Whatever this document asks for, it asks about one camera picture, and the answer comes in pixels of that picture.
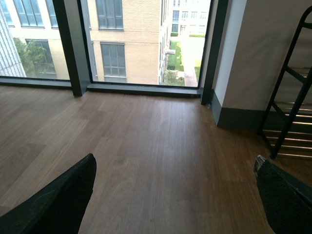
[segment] floor-to-ceiling window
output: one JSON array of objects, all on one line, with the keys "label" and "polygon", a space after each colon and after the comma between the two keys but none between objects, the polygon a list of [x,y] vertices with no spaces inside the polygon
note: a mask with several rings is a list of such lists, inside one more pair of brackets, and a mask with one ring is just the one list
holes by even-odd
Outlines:
[{"label": "floor-to-ceiling window", "polygon": [[0,27],[0,76],[69,79],[52,0],[1,0]]},{"label": "floor-to-ceiling window", "polygon": [[198,87],[210,0],[88,0],[96,82]]}]

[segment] green foliage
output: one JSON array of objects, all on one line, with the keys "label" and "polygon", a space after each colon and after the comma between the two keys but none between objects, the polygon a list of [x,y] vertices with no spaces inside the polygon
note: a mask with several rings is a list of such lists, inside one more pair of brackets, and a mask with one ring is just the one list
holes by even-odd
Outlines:
[{"label": "green foliage", "polygon": [[201,60],[195,59],[195,73],[196,73],[197,82],[199,80],[200,66],[201,66]]},{"label": "green foliage", "polygon": [[199,81],[199,72],[200,72],[200,67],[195,67],[195,73],[196,73],[197,82]]},{"label": "green foliage", "polygon": [[182,54],[181,47],[179,41],[171,41],[170,49],[175,50],[175,55],[169,55],[168,59],[168,70],[178,70],[184,71],[184,67],[182,65]]},{"label": "green foliage", "polygon": [[167,71],[164,75],[164,85],[184,86],[184,78],[177,79],[177,72]]},{"label": "green foliage", "polygon": [[27,77],[42,77],[49,68],[45,62],[45,49],[37,45],[35,40],[28,43],[23,43],[19,38],[13,40]]},{"label": "green foliage", "polygon": [[191,38],[204,38],[205,34],[190,34]]}]

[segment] tree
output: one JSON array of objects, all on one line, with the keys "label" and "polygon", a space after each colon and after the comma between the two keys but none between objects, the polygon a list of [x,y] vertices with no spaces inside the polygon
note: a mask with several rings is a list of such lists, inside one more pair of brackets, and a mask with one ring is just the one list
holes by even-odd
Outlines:
[{"label": "tree", "polygon": [[23,43],[19,38],[13,40],[27,77],[42,77],[51,66],[45,61],[46,49],[38,45],[35,40],[30,40],[28,43]]}]

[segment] apartment building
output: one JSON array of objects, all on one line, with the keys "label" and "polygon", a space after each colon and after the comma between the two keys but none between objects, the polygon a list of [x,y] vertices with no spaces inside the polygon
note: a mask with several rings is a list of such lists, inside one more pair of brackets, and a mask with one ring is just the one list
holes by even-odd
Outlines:
[{"label": "apartment building", "polygon": [[33,78],[69,79],[52,0],[1,0],[1,8],[13,38],[23,43],[35,40],[43,47],[44,58]]},{"label": "apartment building", "polygon": [[[69,79],[52,0],[1,0],[13,38],[43,47],[37,78]],[[169,0],[88,0],[95,81],[162,83],[169,48]]]},{"label": "apartment building", "polygon": [[205,34],[210,0],[173,0],[172,32]]}]

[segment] black metal rack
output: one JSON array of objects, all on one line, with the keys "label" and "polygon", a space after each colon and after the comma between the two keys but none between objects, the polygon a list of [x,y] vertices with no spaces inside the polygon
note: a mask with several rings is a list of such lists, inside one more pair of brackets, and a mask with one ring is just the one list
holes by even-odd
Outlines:
[{"label": "black metal rack", "polygon": [[[302,15],[299,25],[296,29],[295,35],[292,39],[291,45],[289,47],[288,53],[286,55],[285,61],[283,63],[281,72],[278,76],[276,85],[274,87],[272,96],[270,98],[268,107],[265,111],[264,117],[260,123],[259,129],[258,129],[258,134],[260,134],[265,143],[268,145],[271,155],[270,158],[275,159],[279,150],[281,149],[283,142],[285,141],[285,137],[287,134],[291,135],[291,137],[288,137],[286,140],[289,141],[291,140],[292,143],[300,142],[304,144],[312,144],[312,132],[311,133],[301,133],[301,132],[290,132],[291,126],[295,123],[300,123],[304,124],[306,126],[312,125],[312,115],[307,113],[307,111],[311,111],[312,113],[312,108],[311,109],[305,109],[302,108],[304,106],[303,101],[305,100],[305,97],[312,85],[312,67],[308,68],[307,75],[301,75],[299,72],[295,71],[293,68],[289,67],[289,61],[291,59],[293,50],[295,48],[295,45],[297,43],[297,40],[299,38],[300,32],[302,28],[307,28],[307,29],[312,29],[312,23],[307,23],[305,22],[307,16],[312,12],[312,6],[309,7],[304,14]],[[282,82],[282,79],[284,77],[285,72],[290,74],[292,77],[297,79],[299,82],[302,83],[302,87],[300,89],[300,92],[295,100],[295,102],[288,102],[288,103],[279,103],[275,101],[275,97],[277,94],[277,91],[280,87],[280,84]],[[280,131],[274,131],[274,130],[264,130],[263,127],[268,119],[268,115],[271,111],[271,108],[274,108],[274,110],[277,112],[277,114],[283,119],[284,124],[282,124],[281,130]],[[304,111],[304,114],[298,114],[299,111]],[[296,147],[294,144],[286,145],[286,148],[293,148]],[[297,149],[303,149],[303,150],[310,150],[312,151],[312,147],[308,146],[297,146]]]}]

